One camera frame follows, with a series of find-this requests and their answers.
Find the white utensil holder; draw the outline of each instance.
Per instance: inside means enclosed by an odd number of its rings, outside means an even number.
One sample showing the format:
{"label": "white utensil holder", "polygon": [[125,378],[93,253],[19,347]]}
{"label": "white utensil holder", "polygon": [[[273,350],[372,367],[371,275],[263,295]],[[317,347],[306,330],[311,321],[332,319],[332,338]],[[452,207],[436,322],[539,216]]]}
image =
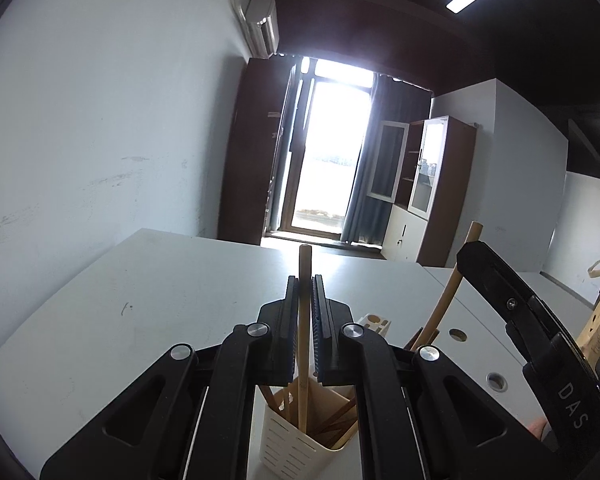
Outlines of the white utensil holder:
{"label": "white utensil holder", "polygon": [[[279,390],[274,394],[276,402],[279,402],[280,406],[283,403],[283,392],[284,390]],[[288,392],[291,398],[288,405],[288,418],[297,423],[298,378],[289,385]],[[314,380],[309,380],[308,433],[311,433],[311,428],[329,418],[347,401],[348,399],[333,390],[320,386]],[[355,406],[338,420],[346,420],[354,416],[357,416]],[[333,433],[323,433],[316,435],[316,438],[326,442],[332,436]],[[350,439],[340,449],[328,449],[307,434],[302,433],[269,406],[265,407],[260,441],[260,461],[283,480],[314,478],[318,471],[323,469],[348,442]]]}

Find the air conditioner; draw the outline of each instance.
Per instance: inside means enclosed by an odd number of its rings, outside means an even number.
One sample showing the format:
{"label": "air conditioner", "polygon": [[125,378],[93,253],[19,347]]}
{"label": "air conditioner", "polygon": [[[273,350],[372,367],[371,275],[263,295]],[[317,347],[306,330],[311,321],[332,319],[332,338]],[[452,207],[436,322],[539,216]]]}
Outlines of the air conditioner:
{"label": "air conditioner", "polygon": [[268,59],[278,50],[278,18],[275,0],[250,0],[244,15],[251,43],[253,57]]}

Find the white wall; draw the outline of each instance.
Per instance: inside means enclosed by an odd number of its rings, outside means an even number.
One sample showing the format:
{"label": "white wall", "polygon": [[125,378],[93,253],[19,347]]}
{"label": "white wall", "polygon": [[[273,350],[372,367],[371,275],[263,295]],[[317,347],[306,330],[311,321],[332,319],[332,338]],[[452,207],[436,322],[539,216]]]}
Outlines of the white wall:
{"label": "white wall", "polygon": [[215,235],[247,57],[228,1],[14,0],[7,9],[0,345],[137,229]]}
{"label": "white wall", "polygon": [[493,131],[496,119],[496,80],[491,79],[467,88],[434,97],[431,117],[450,115],[466,124],[478,125],[475,136],[474,161],[471,166],[469,184],[466,188],[464,206],[460,214],[458,229],[449,251],[447,267],[456,263],[456,253],[473,220],[478,219],[488,179],[489,161],[493,149]]}
{"label": "white wall", "polygon": [[447,266],[471,220],[518,272],[539,272],[557,222],[567,139],[531,103],[497,80],[436,97],[432,116],[478,123],[474,163]]}
{"label": "white wall", "polygon": [[567,173],[554,238],[542,270],[595,303],[600,278],[587,268],[600,259],[600,179]]}

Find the doorway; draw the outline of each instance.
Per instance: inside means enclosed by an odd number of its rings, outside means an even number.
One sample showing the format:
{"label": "doorway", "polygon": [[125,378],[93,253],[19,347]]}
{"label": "doorway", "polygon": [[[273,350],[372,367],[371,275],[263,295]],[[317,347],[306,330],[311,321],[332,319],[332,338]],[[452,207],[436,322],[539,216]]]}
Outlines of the doorway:
{"label": "doorway", "polygon": [[280,230],[339,239],[371,110],[374,73],[303,58]]}

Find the glass door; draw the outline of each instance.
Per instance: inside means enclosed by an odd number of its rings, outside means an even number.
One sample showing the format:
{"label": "glass door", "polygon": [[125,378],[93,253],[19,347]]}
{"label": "glass door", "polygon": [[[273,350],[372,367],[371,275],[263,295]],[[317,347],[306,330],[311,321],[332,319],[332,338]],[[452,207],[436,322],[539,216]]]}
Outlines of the glass door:
{"label": "glass door", "polygon": [[301,72],[280,230],[338,239],[366,134],[374,74],[321,59],[305,63]]}
{"label": "glass door", "polygon": [[445,150],[447,118],[425,121],[408,211],[429,219]]}
{"label": "glass door", "polygon": [[367,196],[393,203],[407,145],[407,123],[380,121]]}

